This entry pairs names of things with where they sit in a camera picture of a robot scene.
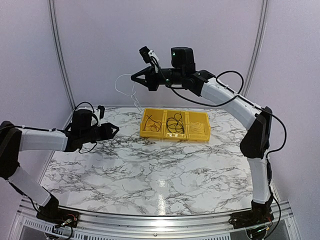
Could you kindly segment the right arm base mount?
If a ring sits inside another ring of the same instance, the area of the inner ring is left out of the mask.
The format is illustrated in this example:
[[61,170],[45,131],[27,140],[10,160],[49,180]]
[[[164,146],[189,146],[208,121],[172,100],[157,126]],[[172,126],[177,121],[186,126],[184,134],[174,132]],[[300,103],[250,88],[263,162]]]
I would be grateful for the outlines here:
[[234,229],[240,229],[271,223],[273,220],[274,215],[271,210],[263,213],[259,209],[250,209],[232,213],[228,223],[231,224]]

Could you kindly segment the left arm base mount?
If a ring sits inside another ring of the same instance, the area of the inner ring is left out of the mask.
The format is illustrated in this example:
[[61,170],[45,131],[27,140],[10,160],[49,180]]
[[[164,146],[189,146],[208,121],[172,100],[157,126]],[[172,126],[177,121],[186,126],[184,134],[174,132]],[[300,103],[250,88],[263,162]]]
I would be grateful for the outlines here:
[[80,213],[78,211],[67,210],[63,208],[58,208],[54,212],[47,213],[41,207],[36,214],[36,217],[40,220],[54,223],[56,225],[61,225],[62,223],[66,222],[67,220],[71,220],[70,223],[66,225],[72,228],[77,227],[79,221]]

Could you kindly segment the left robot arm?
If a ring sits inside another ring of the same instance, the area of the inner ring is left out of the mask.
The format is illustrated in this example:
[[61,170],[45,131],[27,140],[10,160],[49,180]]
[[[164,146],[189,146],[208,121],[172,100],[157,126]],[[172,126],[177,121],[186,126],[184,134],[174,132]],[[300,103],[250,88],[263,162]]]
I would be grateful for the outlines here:
[[113,139],[119,127],[101,123],[104,110],[78,109],[65,129],[42,129],[14,125],[4,121],[0,125],[0,177],[20,195],[38,204],[38,215],[58,223],[63,219],[58,199],[37,183],[20,165],[19,153],[33,150],[75,152],[84,144],[97,144]]

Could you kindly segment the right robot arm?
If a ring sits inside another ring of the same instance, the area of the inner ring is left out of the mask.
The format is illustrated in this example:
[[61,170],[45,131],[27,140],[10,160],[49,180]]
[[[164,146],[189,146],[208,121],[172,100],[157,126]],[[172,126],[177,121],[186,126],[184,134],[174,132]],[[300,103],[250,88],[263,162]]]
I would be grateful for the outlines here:
[[197,70],[194,52],[190,47],[171,48],[171,68],[162,68],[159,58],[147,46],[139,50],[149,67],[133,74],[131,80],[157,91],[164,85],[176,92],[183,89],[198,97],[211,101],[210,107],[223,108],[235,117],[247,130],[240,142],[240,151],[249,163],[253,183],[251,210],[247,219],[258,224],[271,210],[273,193],[270,187],[272,179],[271,165],[268,160],[272,110],[262,108],[219,81],[220,74],[214,75],[207,70]]

